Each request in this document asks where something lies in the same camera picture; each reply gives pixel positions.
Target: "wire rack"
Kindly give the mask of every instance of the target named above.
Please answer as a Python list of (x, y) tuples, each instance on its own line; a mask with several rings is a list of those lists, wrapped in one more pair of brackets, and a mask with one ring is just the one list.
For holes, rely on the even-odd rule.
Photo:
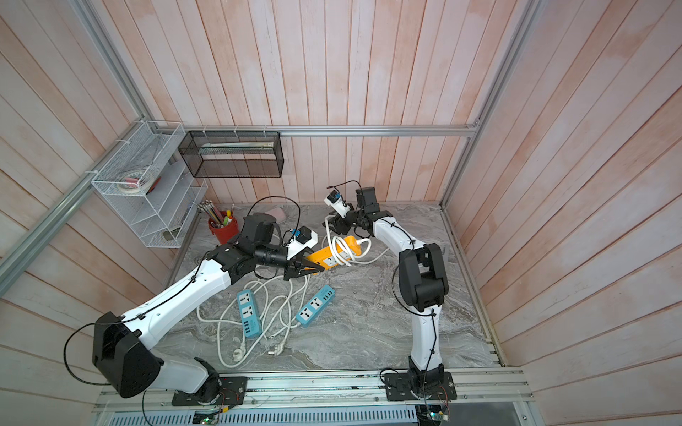
[[(157, 124), (175, 128), (155, 132)], [(184, 136), (179, 123), (142, 122), (92, 181), (147, 247), (180, 247), (206, 193), (183, 161), (169, 163)]]

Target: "blue power strip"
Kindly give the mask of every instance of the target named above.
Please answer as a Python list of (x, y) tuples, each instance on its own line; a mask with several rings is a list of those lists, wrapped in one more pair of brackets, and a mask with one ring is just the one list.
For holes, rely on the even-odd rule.
[(318, 291), (315, 296), (303, 306), (303, 309), (296, 314), (296, 319), (301, 323), (303, 328), (306, 328), (315, 317), (317, 317), (322, 309), (324, 309), (329, 302), (336, 295), (333, 288), (325, 284), (322, 290)]
[(239, 303), (239, 315), (241, 316), (241, 325), (244, 327), (244, 335), (246, 337), (260, 335), (261, 321), (258, 319), (254, 294), (251, 290), (239, 292), (237, 293), (237, 302)]

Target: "metal bracket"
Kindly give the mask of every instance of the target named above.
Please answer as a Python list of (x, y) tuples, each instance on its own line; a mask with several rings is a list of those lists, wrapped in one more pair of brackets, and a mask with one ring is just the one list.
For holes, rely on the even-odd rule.
[[(410, 387), (410, 380), (407, 373), (386, 373), (386, 399), (389, 401), (419, 401)], [(436, 385), (424, 389), (424, 395), (431, 395), (427, 399), (440, 399), (451, 401), (457, 399), (455, 384), (452, 382), (452, 374), (445, 372), (445, 386)]]

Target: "white power cord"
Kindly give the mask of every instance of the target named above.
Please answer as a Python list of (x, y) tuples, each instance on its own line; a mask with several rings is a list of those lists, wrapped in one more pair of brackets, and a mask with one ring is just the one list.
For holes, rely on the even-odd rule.
[[(261, 340), (261, 338), (265, 337), (265, 339), (267, 339), (267, 337), (265, 336), (265, 334), (266, 334), (266, 332), (270, 329), (270, 327), (272, 326), (272, 324), (273, 324), (273, 322), (274, 322), (274, 320), (275, 320), (276, 318), (279, 318), (279, 320), (280, 320), (280, 322), (282, 323), (283, 327), (282, 327), (279, 331), (277, 331), (275, 334), (273, 334), (273, 335), (271, 336), (271, 338), (272, 338), (272, 337), (275, 337), (275, 336), (277, 336), (277, 335), (279, 335), (282, 331), (285, 331), (285, 330), (286, 330), (286, 334), (284, 335), (284, 339), (282, 339), (282, 341), (281, 341), (280, 343), (278, 343), (277, 345), (275, 345), (274, 350), (269, 351), (269, 353), (272, 354), (272, 355), (278, 356), (278, 355), (281, 354), (282, 351), (284, 350), (284, 344), (285, 344), (285, 342), (286, 342), (286, 339), (288, 338), (289, 331), (290, 331), (291, 329), (296, 328), (296, 327), (299, 325), (299, 324), (296, 324), (296, 325), (293, 325), (293, 326), (292, 326), (292, 323), (294, 323), (294, 321), (296, 321), (296, 318), (295, 318), (295, 317), (294, 317), (294, 318), (292, 317), (292, 311), (291, 311), (291, 298), (294, 297), (294, 296), (295, 296), (296, 294), (298, 294), (299, 292), (303, 291), (303, 295), (302, 295), (302, 298), (301, 298), (301, 304), (300, 304), (300, 307), (303, 307), (303, 303), (304, 303), (304, 300), (305, 300), (305, 297), (306, 297), (306, 291), (307, 291), (307, 289), (308, 289), (308, 284), (309, 284), (309, 282), (310, 282), (310, 277), (309, 277), (309, 276), (306, 276), (306, 277), (305, 277), (305, 282), (303, 283), (303, 286), (302, 286), (300, 289), (296, 290), (295, 292), (293, 292), (293, 283), (292, 283), (292, 282), (289, 282), (289, 294), (288, 294), (288, 295), (284, 296), (283, 294), (281, 294), (280, 296), (276, 296), (276, 297), (274, 297), (271, 301), (269, 301), (269, 295), (268, 295), (268, 291), (267, 291), (266, 285), (269, 284), (270, 282), (274, 281), (275, 279), (280, 279), (280, 278), (283, 278), (283, 275), (278, 275), (278, 276), (276, 276), (276, 277), (272, 277), (271, 279), (268, 279), (268, 280), (265, 281), (265, 282), (262, 282), (262, 281), (259, 280), (259, 279), (255, 279), (255, 280), (252, 280), (252, 281), (247, 282), (247, 283), (244, 285), (244, 289), (251, 287), (251, 289), (253, 289), (254, 295), (255, 295), (261, 288), (265, 289), (265, 309), (263, 310), (263, 312), (262, 312), (262, 313), (260, 314), (260, 316), (258, 317), (258, 319), (261, 321), (261, 324), (262, 324), (263, 326), (265, 325), (265, 319), (266, 319), (266, 317), (267, 317), (267, 312), (269, 311), (269, 309), (270, 309), (270, 307), (272, 306), (272, 304), (273, 304), (275, 301), (277, 301), (278, 299), (282, 299), (282, 298), (284, 298), (284, 302), (283, 302), (283, 304), (280, 306), (280, 308), (277, 310), (277, 312), (273, 315), (273, 317), (272, 317), (272, 319), (270, 320), (269, 324), (268, 324), (267, 326), (264, 326), (264, 327), (263, 327), (263, 332), (258, 336), (258, 338), (256, 339), (256, 341), (252, 344), (251, 348), (249, 348), (248, 351), (246, 351), (246, 336), (245, 336), (245, 334), (244, 334), (244, 332), (243, 332), (243, 329), (242, 329), (242, 333), (241, 333), (241, 344), (239, 345), (239, 348), (236, 349), (236, 350), (234, 351), (234, 353), (233, 353), (233, 360), (236, 362), (235, 364), (230, 365), (230, 364), (226, 363), (226, 362), (224, 361), (224, 359), (222, 358), (222, 351), (221, 351), (221, 349), (220, 349), (220, 325), (221, 325), (222, 323), (224, 323), (224, 322), (225, 322), (225, 323), (228, 323), (228, 324), (242, 325), (241, 322), (232, 321), (232, 320), (225, 320), (225, 319), (224, 319), (225, 315), (227, 314), (227, 311), (228, 311), (228, 310), (237, 302), (237, 298), (235, 297), (235, 299), (232, 300), (232, 302), (225, 308), (225, 310), (222, 312), (222, 314), (220, 315), (220, 317), (219, 317), (217, 320), (207, 320), (207, 319), (202, 318), (201, 315), (200, 315), (200, 313), (199, 313), (199, 306), (196, 307), (196, 317), (197, 317), (201, 322), (217, 322), (217, 323), (218, 323), (218, 331), (217, 331), (217, 349), (218, 349), (218, 358), (219, 358), (221, 364), (223, 364), (223, 366), (225, 366), (225, 367), (227, 367), (227, 368), (234, 368), (234, 367), (238, 367), (239, 365), (241, 365), (241, 364), (247, 359), (247, 357), (251, 354), (251, 352), (253, 351), (253, 349), (255, 349), (256, 345), (257, 345), (258, 342)], [(285, 321), (282, 319), (282, 310), (283, 310), (283, 308), (284, 308), (285, 305), (288, 306), (288, 312), (289, 312), (289, 321), (288, 321), (288, 322), (285, 322)]]
[[(333, 237), (330, 235), (329, 219), (333, 217), (334, 217), (333, 215), (325, 217), (325, 228), (327, 230), (327, 244), (329, 245), (329, 249), (331, 250), (331, 257), (333, 257), (337, 264), (343, 264), (346, 265), (347, 267), (351, 266), (351, 263), (370, 264), (376, 262), (381, 256), (384, 255), (384, 253), (389, 251), (389, 249), (384, 250), (376, 258), (370, 260), (369, 262), (358, 261), (357, 259), (365, 257), (365, 255), (370, 252), (370, 249), (372, 248), (372, 240), (370, 240), (369, 238), (362, 238), (357, 240), (357, 243), (359, 245), (361, 245), (362, 243), (367, 243), (367, 248), (364, 251), (362, 251), (362, 253), (355, 254), (355, 252), (348, 246), (346, 240), (344, 240), (338, 235), (334, 235)], [(344, 259), (344, 256), (341, 255), (341, 252), (346, 254), (349, 257), (349, 259)]]

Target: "marble floor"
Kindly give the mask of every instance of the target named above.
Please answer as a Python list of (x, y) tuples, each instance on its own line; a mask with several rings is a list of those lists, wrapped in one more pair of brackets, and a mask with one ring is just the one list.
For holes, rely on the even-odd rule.
[[(268, 211), (275, 204), (258, 204), (254, 211)], [(287, 214), (282, 230), (292, 228), (296, 223), (297, 209), (293, 205), (281, 206)], [(425, 243), (438, 243), (447, 256), (447, 277), (449, 293), (443, 305), (440, 322), (441, 355), (446, 367), (490, 367), (493, 360), (483, 338), (469, 291), (462, 278), (462, 272), (445, 231), (439, 207), (433, 204), (392, 205), (385, 207), (398, 220), (398, 223), (411, 234)], [(306, 225), (320, 235), (321, 247), (324, 232), (324, 217), (330, 210), (323, 204), (301, 206), (301, 225)], [(239, 225), (248, 211), (246, 207), (235, 207), (235, 217)], [(214, 248), (218, 240), (211, 235), (206, 219), (202, 218), (192, 238), (178, 277), (191, 271), (201, 256)], [(363, 259), (370, 260), (381, 253), (386, 246), (373, 239), (371, 252)], [(298, 327), (291, 331), (284, 352), (279, 356), (268, 354), (282, 335), (262, 339), (252, 354), (239, 367), (224, 367), (217, 355), (215, 323), (200, 322), (194, 312), (187, 315), (156, 346), (160, 352), (187, 357), (199, 356), (211, 363), (218, 371), (284, 371), (306, 369), (380, 369), (384, 367), (407, 368), (407, 357), (412, 348), (412, 326), (410, 314), (398, 304), (391, 292), (391, 275), (397, 258), (387, 252), (376, 262), (353, 267), (334, 267), (324, 273), (312, 276), (308, 285), (306, 300), (310, 299), (322, 286), (329, 284), (336, 290), (336, 298), (306, 329)], [(267, 269), (258, 272), (266, 277), (272, 275)], [(249, 274), (236, 285), (216, 294), (201, 305), (201, 316), (215, 319), (235, 298), (251, 279)], [(296, 291), (303, 285), (303, 279), (291, 280)], [(288, 294), (289, 283), (281, 279), (267, 285), (270, 298)], [(265, 292), (256, 294), (259, 309), (265, 304)], [(301, 303), (300, 296), (293, 298), (292, 310)], [(276, 301), (273, 307), (278, 308)], [(226, 319), (238, 320), (236, 306), (226, 315)], [(284, 308), (283, 318), (288, 318)], [(279, 321), (272, 331), (280, 328)], [(241, 343), (241, 327), (222, 325), (220, 339), (223, 359), (233, 363), (233, 350)], [(246, 340), (250, 348), (254, 339)]]

